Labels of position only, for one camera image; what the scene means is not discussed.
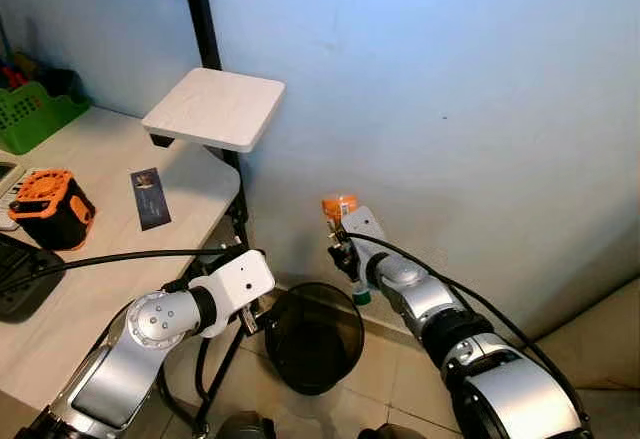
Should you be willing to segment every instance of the dark blue card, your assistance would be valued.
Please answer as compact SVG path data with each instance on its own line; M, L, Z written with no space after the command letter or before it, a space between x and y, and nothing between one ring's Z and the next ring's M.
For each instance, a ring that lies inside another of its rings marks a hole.
M171 222L160 176L155 167L131 174L131 185L143 231Z

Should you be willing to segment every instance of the small bottle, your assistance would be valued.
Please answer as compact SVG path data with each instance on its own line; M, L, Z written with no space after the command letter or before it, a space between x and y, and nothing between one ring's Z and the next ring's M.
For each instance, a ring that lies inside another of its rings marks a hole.
M353 194L330 194L322 199L322 209L327 216L329 229L334 235L342 227L343 216L350 214L358 208L358 197ZM345 247L340 245L336 239L334 247ZM366 279L359 278L353 283L351 298L356 306L364 306L371 302L371 293Z

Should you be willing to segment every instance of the orange and black speaker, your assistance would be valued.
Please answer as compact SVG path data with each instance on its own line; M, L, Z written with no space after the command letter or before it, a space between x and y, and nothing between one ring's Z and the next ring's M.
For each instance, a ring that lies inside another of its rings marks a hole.
M9 208L9 217L49 250L82 247L96 214L73 174L64 169L31 174Z

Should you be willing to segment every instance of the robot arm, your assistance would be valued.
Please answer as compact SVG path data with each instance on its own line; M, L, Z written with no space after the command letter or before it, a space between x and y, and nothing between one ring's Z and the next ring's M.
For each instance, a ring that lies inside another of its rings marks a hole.
M384 240L366 207L343 216L341 227ZM449 287L383 246L345 236L338 233L335 247L357 256L360 279L382 292L440 370L464 437L592 437L556 379L495 334Z
M117 438L176 345L194 334L220 334L233 313L274 286L262 254L252 250L210 276L193 279L187 291L140 297L115 318L105 343L85 358L51 406L18 437Z

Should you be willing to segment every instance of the floor tile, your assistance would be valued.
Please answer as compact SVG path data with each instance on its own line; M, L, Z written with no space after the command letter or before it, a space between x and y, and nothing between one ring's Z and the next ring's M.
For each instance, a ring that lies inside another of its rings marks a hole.
M460 439L462 435L445 429L431 422L418 419L397 409L389 409L389 422L413 429L422 434L425 439Z
M264 331L260 331L251 337L245 337L242 340L240 347L247 351L255 352L260 356L269 357L267 355L267 348L264 344Z
M356 367L343 380L345 387L384 404L391 402L398 361L398 344L366 333L364 350Z
M240 321L230 324L219 336L214 337L209 344L204 365L204 387L208 388L218 367L222 363L229 345L233 341ZM178 345L165 360L165 375L171 393L178 399L198 406L201 399L196 392L195 370L196 358L202 339L192 337Z
M594 437L640 437L640 391L578 390Z
M0 391L0 439L13 439L21 428L28 427L38 417L38 413L39 411Z
M187 426L177 416L172 416L162 435L162 439L191 439L191 427Z
M154 389L122 439L160 439L172 415Z
M391 407L459 431L449 391L425 352L398 346Z
M208 416L212 431L229 415L250 410L275 422L278 439L354 439L387 418L386 405L340 385L321 396L297 394L267 359L240 349Z

